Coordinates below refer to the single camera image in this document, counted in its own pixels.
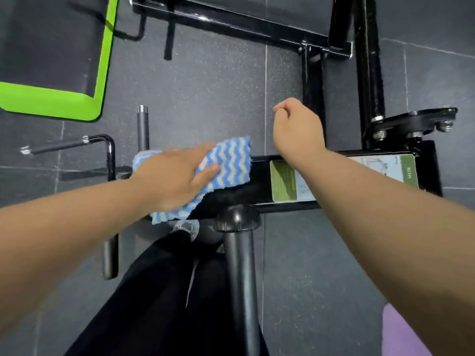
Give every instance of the green frame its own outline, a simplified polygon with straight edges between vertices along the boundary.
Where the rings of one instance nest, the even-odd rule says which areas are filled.
[[[93,121],[102,110],[118,0],[109,0],[94,90],[88,95],[42,87],[0,82],[0,107],[10,112]]]

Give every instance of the tile floor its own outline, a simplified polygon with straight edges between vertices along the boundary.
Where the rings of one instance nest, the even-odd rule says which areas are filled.
[[[234,9],[327,31],[331,0],[232,2]],[[475,209],[475,1],[377,2],[387,114],[460,108],[453,131],[432,138],[445,196]],[[133,35],[138,24],[121,0],[117,28]],[[254,154],[275,153],[271,107],[302,96],[300,58],[178,25],[172,60],[166,61],[166,32],[167,23],[148,19],[142,41],[115,39],[103,116],[95,123],[0,111],[0,206],[104,180],[71,180],[74,171],[104,167],[101,145],[25,158],[16,151],[25,144],[106,132],[116,141],[117,165],[129,165],[138,104],[149,106],[153,147],[250,135]],[[359,149],[354,59],[326,61],[325,104],[329,147]],[[156,233],[136,225],[121,235],[121,273]],[[272,355],[380,354],[385,301],[321,210],[266,215],[255,243],[260,320]],[[101,280],[98,255],[85,261],[38,311],[3,336],[0,355],[62,355],[117,282]]]

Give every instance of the green label section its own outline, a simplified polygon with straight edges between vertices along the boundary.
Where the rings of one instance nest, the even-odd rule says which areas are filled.
[[[274,202],[297,201],[294,169],[286,161],[275,160],[270,162],[270,178]]]
[[[404,183],[419,188],[414,155],[401,155],[401,168]]]

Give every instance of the left hand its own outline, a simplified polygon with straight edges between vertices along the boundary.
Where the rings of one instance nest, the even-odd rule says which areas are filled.
[[[149,213],[173,211],[191,201],[219,172],[212,165],[195,175],[206,154],[215,146],[205,143],[193,149],[167,149],[143,161],[130,181],[148,197]]]

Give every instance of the green and white sticker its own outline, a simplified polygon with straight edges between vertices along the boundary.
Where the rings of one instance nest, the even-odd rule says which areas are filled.
[[[414,155],[368,155],[349,158],[389,178],[419,187]],[[302,175],[286,161],[271,161],[270,176],[274,202],[315,200]]]

